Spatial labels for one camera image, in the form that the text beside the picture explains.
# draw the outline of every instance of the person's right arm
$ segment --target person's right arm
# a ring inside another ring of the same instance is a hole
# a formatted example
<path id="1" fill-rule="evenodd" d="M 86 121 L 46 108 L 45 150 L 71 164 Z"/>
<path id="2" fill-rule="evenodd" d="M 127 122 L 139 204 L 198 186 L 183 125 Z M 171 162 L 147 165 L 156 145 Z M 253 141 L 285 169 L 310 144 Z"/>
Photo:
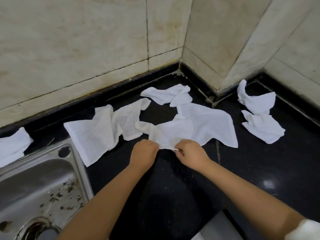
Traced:
<path id="1" fill-rule="evenodd" d="M 267 239 L 285 239 L 305 218 L 272 195 L 212 161 L 195 141 L 175 146 L 178 159 L 213 182 Z"/>

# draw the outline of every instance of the drain strainer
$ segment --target drain strainer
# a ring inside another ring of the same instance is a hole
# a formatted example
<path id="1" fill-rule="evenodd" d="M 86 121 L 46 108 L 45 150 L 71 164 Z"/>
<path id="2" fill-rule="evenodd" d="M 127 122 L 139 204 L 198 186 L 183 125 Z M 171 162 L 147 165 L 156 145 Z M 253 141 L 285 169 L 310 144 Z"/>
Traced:
<path id="1" fill-rule="evenodd" d="M 36 217 L 21 228 L 15 240 L 41 240 L 47 234 L 54 236 L 53 231 L 57 236 L 60 228 L 52 226 L 46 217 Z"/>

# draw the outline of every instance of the forearm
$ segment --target forearm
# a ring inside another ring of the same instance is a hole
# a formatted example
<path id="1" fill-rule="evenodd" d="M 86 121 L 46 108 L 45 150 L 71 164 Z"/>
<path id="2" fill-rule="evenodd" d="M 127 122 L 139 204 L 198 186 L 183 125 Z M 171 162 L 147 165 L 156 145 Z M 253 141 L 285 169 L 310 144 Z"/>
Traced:
<path id="1" fill-rule="evenodd" d="M 305 219 L 272 195 L 213 161 L 208 161 L 200 173 L 220 188 L 268 239 L 284 239 Z"/>
<path id="2" fill-rule="evenodd" d="M 106 240 L 143 174 L 126 167 L 75 215 L 57 240 Z"/>

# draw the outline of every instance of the sink basin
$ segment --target sink basin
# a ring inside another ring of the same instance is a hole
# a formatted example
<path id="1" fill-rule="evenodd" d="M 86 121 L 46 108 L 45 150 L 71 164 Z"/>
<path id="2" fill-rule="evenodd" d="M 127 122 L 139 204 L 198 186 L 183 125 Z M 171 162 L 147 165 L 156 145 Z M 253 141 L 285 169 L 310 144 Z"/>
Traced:
<path id="1" fill-rule="evenodd" d="M 57 235 L 92 197 L 70 138 L 28 155 L 0 169 L 0 239 Z"/>

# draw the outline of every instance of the beige wall tile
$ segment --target beige wall tile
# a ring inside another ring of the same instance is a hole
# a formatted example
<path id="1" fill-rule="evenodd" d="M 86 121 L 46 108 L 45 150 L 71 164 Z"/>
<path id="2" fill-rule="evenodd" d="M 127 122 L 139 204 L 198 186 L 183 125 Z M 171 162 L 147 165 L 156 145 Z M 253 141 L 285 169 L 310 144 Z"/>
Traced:
<path id="1" fill-rule="evenodd" d="M 50 108 L 65 104 L 112 84 L 148 71 L 148 61 L 144 60 L 124 68 L 91 78 L 62 88 L 46 95 L 0 110 L 0 127 L 20 121 Z"/>
<path id="2" fill-rule="evenodd" d="M 251 78 L 253 75 L 257 74 L 259 71 L 261 71 L 264 66 L 267 64 L 269 60 L 263 60 L 262 62 L 255 64 L 254 66 L 250 67 L 249 69 L 242 71 L 242 72 L 238 72 L 234 75 L 231 76 L 227 76 L 225 79 L 223 79 L 223 82 L 220 86 L 220 90 L 225 89 L 239 81 L 241 81 L 242 79 L 247 79 L 247 78 Z"/>
<path id="3" fill-rule="evenodd" d="M 182 47 L 192 0 L 147 0 L 149 57 Z"/>
<path id="4" fill-rule="evenodd" d="M 286 64 L 272 58 L 265 66 L 266 72 L 280 83 L 320 107 L 320 85 L 302 76 Z"/>
<path id="5" fill-rule="evenodd" d="M 0 109 L 144 60 L 146 0 L 3 0 Z"/>
<path id="6" fill-rule="evenodd" d="M 185 46 L 226 77 L 270 0 L 194 0 Z"/>
<path id="7" fill-rule="evenodd" d="M 172 51 L 165 52 L 161 55 L 149 58 L 149 70 L 162 67 L 166 64 L 179 60 L 182 56 L 182 47 Z"/>
<path id="8" fill-rule="evenodd" d="M 207 66 L 202 60 L 195 56 L 186 47 L 182 52 L 182 59 L 190 68 L 192 68 L 203 80 L 211 85 L 215 90 L 220 89 L 223 78 L 214 70 Z"/>
<path id="9" fill-rule="evenodd" d="M 317 1 L 272 0 L 228 76 L 270 60 Z"/>
<path id="10" fill-rule="evenodd" d="M 274 57 L 320 84 L 320 3 L 311 10 Z"/>

